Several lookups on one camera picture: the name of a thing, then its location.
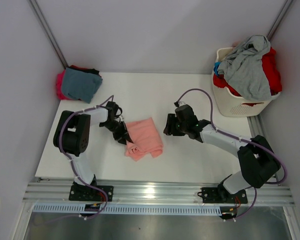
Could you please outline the pink t shirt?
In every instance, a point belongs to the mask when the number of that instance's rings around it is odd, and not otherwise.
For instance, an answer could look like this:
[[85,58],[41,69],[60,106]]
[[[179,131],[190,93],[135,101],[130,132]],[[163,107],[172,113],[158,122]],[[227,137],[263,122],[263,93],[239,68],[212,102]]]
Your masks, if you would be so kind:
[[128,134],[132,142],[126,141],[125,156],[139,161],[150,154],[157,158],[163,153],[164,144],[153,119],[126,123]]

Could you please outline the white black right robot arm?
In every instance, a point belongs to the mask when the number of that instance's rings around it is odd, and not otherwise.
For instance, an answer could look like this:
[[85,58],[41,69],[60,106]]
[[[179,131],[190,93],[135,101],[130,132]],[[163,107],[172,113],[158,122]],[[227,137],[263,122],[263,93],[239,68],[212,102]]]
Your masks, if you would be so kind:
[[198,120],[188,104],[177,107],[175,113],[167,115],[163,133],[175,137],[188,136],[200,143],[218,147],[238,159],[240,171],[226,177],[217,186],[218,198],[223,202],[230,202],[236,193],[246,188],[261,188],[281,169],[280,162],[263,136],[246,140],[223,132],[212,121]]

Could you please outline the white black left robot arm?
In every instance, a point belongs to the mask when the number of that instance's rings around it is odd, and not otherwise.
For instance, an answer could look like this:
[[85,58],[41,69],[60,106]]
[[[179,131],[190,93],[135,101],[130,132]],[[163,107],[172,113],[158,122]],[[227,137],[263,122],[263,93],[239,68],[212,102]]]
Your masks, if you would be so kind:
[[132,143],[128,128],[121,115],[123,110],[114,101],[107,101],[80,111],[64,110],[61,113],[53,137],[53,145],[68,159],[74,173],[74,183],[80,194],[91,201],[98,195],[96,177],[85,155],[88,148],[90,128],[97,125],[108,129],[114,140],[122,145]]

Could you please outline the folded teal t shirt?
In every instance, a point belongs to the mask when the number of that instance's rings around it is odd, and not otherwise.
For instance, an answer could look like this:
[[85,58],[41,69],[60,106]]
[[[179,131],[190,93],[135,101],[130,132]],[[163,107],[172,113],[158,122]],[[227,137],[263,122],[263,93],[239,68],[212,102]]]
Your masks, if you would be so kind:
[[89,104],[102,83],[103,79],[99,74],[66,68],[60,90],[67,99]]

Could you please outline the folded black t shirt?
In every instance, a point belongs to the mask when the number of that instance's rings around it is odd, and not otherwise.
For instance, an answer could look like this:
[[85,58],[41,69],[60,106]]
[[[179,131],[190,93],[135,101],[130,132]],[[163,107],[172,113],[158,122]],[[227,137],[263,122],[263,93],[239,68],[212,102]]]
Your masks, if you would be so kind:
[[94,68],[84,68],[84,67],[78,67],[75,65],[69,66],[70,69],[76,70],[76,71],[81,71],[84,73],[89,73],[89,74],[94,74],[94,75],[100,75],[100,72]]

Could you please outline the blue garment in basket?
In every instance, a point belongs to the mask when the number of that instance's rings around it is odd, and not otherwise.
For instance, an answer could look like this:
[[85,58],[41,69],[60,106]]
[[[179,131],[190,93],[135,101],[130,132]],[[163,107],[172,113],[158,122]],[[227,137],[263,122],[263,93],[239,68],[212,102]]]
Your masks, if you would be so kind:
[[213,71],[214,71],[214,74],[215,74],[217,77],[220,76],[220,75],[219,75],[219,72],[218,72],[218,68],[219,68],[220,64],[221,64],[220,61],[214,63]]

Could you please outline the folded magenta t shirt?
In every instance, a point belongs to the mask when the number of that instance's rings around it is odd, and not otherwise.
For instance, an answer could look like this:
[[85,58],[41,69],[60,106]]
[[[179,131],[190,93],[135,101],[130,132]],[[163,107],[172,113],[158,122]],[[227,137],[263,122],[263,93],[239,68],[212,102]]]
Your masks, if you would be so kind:
[[72,83],[73,81],[67,74],[67,68],[59,73],[56,77],[56,82],[55,82],[55,92],[56,96],[60,100],[71,100],[74,101],[75,98],[71,96],[71,90],[72,90]]

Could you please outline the grey t shirt in basket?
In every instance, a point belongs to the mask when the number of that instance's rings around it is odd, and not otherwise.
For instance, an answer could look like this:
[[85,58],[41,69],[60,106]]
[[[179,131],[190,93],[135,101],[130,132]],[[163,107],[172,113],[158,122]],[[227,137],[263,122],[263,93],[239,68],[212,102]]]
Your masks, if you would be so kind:
[[220,62],[217,73],[246,100],[270,100],[270,85],[262,66],[262,58],[270,49],[266,36],[252,35]]

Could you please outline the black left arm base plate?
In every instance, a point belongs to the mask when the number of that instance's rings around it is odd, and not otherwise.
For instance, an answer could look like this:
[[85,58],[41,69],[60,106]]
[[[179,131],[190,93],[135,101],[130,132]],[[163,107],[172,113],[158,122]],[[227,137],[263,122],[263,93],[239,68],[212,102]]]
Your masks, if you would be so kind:
[[[114,187],[111,185],[99,185],[97,187],[107,194],[107,199],[111,202],[113,199]],[[70,188],[68,200],[77,202],[105,202],[106,197],[98,190],[74,182]]]

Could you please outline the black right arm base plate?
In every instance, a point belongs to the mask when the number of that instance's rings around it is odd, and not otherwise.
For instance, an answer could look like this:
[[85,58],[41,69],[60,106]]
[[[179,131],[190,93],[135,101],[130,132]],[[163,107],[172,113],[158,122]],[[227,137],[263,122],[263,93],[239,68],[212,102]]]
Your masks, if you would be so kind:
[[202,187],[197,193],[205,204],[247,204],[248,198],[244,189],[235,194],[230,194],[223,188]]

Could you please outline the left corner aluminium post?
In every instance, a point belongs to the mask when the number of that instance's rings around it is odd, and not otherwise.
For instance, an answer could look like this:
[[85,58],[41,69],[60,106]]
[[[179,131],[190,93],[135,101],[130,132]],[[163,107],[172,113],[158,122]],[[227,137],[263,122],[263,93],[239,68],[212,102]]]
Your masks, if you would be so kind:
[[67,60],[62,52],[62,49],[45,17],[44,12],[42,11],[39,2],[37,0],[27,0],[31,10],[34,13],[34,16],[36,17],[38,23],[40,24],[44,34],[46,35],[54,53],[56,54],[59,62],[61,63],[62,67],[65,69],[69,65],[67,63]]

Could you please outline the corner aluminium post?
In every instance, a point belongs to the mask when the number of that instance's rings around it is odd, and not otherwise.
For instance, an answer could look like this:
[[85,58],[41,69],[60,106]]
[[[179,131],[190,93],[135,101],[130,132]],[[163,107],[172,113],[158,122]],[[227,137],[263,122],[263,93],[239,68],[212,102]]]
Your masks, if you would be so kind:
[[65,69],[69,65],[67,63],[67,60],[62,52],[62,49],[45,17],[44,12],[42,11],[39,2],[37,0],[27,0],[31,10],[34,13],[34,16],[36,17],[38,23],[40,24],[44,34],[46,35],[54,53],[56,54],[59,62],[61,63],[62,67]]
[[278,31],[279,27],[283,23],[285,17],[288,15],[289,11],[293,7],[295,0],[285,0],[282,7],[280,8],[273,24],[271,25],[266,37],[271,42],[274,38],[276,32]]

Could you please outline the right corner aluminium post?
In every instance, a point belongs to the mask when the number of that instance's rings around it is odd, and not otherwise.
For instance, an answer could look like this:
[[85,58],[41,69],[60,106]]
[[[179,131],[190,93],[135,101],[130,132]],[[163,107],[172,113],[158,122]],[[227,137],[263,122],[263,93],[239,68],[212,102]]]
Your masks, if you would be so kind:
[[271,25],[266,37],[271,42],[274,38],[276,32],[278,31],[279,27],[283,23],[285,17],[288,15],[289,11],[293,7],[295,0],[285,0],[282,7],[280,8],[273,24]]

